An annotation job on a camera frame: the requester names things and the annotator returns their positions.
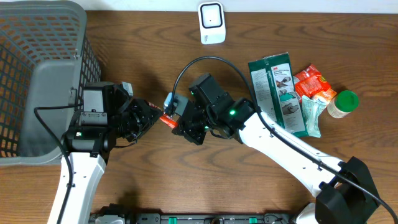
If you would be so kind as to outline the red snack packet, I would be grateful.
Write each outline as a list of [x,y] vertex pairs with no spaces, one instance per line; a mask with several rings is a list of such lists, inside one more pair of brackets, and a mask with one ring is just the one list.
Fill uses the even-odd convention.
[[331,88],[331,85],[314,64],[310,64],[306,69],[294,75],[293,78],[299,103],[302,102],[303,95],[312,98],[316,93]]

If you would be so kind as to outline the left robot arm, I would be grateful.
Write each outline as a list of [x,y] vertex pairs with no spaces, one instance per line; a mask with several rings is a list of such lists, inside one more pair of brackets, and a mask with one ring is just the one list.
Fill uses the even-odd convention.
[[160,108],[134,98],[129,83],[88,83],[82,109],[62,136],[61,174],[49,223],[88,223],[97,186],[117,139],[137,143],[162,116]]

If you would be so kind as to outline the green 3M package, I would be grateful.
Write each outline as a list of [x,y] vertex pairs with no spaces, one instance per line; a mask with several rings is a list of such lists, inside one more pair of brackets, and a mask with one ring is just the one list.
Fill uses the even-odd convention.
[[248,63],[256,101],[271,120],[297,137],[308,136],[287,52]]

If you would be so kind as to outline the red Nescafe stick sachet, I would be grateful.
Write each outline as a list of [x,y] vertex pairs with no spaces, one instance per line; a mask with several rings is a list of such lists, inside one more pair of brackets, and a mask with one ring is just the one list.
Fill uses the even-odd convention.
[[[149,104],[149,106],[160,110],[160,107],[156,106],[155,104],[153,104],[151,102],[148,102],[148,104]],[[178,125],[176,121],[174,121],[169,115],[167,115],[165,113],[162,114],[162,116],[160,117],[160,120],[172,129],[176,128]]]

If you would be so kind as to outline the light green wipes pouch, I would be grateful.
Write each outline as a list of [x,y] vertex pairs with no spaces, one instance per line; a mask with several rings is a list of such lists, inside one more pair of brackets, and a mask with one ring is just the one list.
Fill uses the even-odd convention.
[[323,98],[311,99],[305,95],[302,97],[302,114],[307,133],[311,137],[320,138],[318,117],[326,108],[327,103]]

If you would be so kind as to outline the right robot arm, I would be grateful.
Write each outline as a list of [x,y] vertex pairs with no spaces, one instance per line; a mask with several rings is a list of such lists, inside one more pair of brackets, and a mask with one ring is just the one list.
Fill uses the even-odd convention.
[[172,91],[164,101],[169,115],[179,119],[173,129],[196,145],[217,130],[272,159],[313,195],[291,223],[366,223],[381,205],[366,164],[356,157],[348,162],[325,154],[275,124],[248,99],[232,99],[217,81],[204,74],[189,87],[194,97]]

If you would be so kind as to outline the small orange box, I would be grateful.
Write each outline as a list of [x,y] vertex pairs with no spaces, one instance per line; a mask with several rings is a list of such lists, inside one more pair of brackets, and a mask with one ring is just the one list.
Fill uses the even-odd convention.
[[337,92],[332,90],[331,88],[327,89],[326,91],[320,91],[316,93],[312,99],[318,103],[324,103],[328,105],[330,101],[337,95]]

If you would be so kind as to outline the green lid jar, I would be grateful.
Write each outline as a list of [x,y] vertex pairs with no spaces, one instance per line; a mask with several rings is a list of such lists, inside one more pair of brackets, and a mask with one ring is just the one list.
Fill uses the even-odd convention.
[[327,111],[334,118],[344,118],[359,106],[359,98],[351,90],[344,90],[337,94],[328,104]]

